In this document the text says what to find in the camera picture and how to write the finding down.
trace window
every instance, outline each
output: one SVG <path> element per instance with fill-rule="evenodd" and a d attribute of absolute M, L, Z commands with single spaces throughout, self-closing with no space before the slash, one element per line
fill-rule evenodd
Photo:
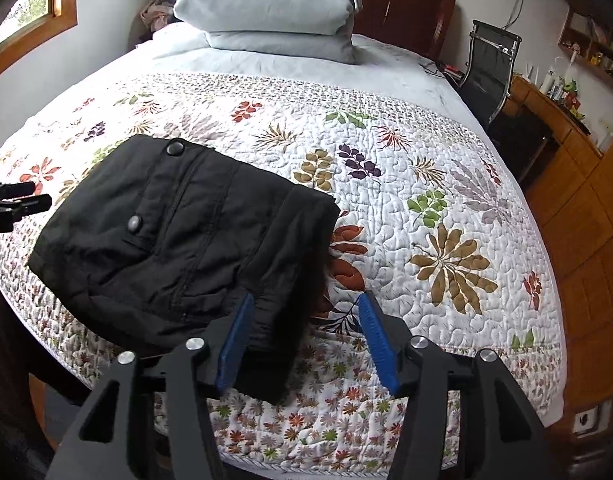
<path fill-rule="evenodd" d="M 0 74 L 37 46 L 75 25 L 75 0 L 18 0 L 0 25 Z"/>

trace headboard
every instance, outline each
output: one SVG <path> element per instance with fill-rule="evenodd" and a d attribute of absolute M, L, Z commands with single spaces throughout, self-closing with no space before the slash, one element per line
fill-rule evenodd
<path fill-rule="evenodd" d="M 438 60 L 455 0 L 363 0 L 355 34 Z"/>

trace blue gripper pad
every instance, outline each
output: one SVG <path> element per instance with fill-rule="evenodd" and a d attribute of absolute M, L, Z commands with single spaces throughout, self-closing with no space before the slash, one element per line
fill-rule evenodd
<path fill-rule="evenodd" d="M 380 316 L 384 316 L 371 297 L 363 292 L 358 298 L 360 311 L 360 324 L 369 345 L 369 352 L 376 364 L 376 370 L 382 386 L 389 389 L 392 395 L 400 390 L 400 381 L 397 378 L 396 352 L 389 344 L 389 338 L 385 332 Z"/>
<path fill-rule="evenodd" d="M 216 379 L 216 388 L 220 394 L 235 383 L 235 377 L 240 369 L 244 349 L 246 349 L 253 326 L 253 308 L 253 296 L 247 294 L 240 304 L 231 330 L 222 345 L 218 356 L 218 378 Z"/>

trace quilt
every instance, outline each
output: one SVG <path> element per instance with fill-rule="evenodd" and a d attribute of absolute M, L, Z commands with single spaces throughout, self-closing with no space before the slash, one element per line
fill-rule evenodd
<path fill-rule="evenodd" d="M 406 399 L 379 383 L 356 300 L 449 352 L 493 348 L 539 415 L 557 395 L 557 290 L 535 223 L 506 168 L 461 124 L 368 92 L 295 80 L 155 73 L 81 84 L 0 149 L 0 182 L 34 182 L 53 207 L 0 235 L 0 290 L 62 365 L 93 386 L 120 349 L 74 319 L 26 267 L 43 225 L 97 163 L 134 134 L 184 137 L 332 194 L 327 286 L 288 394 L 277 406 L 235 390 L 210 402 L 231 462 L 276 472 L 386 476 Z M 166 431 L 166 399 L 155 406 Z M 456 459 L 459 396 L 447 406 Z"/>

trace folded black jacket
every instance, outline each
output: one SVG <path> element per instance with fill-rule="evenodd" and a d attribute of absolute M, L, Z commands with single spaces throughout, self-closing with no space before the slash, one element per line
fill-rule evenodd
<path fill-rule="evenodd" d="M 126 140 L 40 233 L 30 269 L 89 329 L 169 351 L 255 299 L 235 387 L 277 402 L 324 284 L 325 193 L 182 139 Z"/>

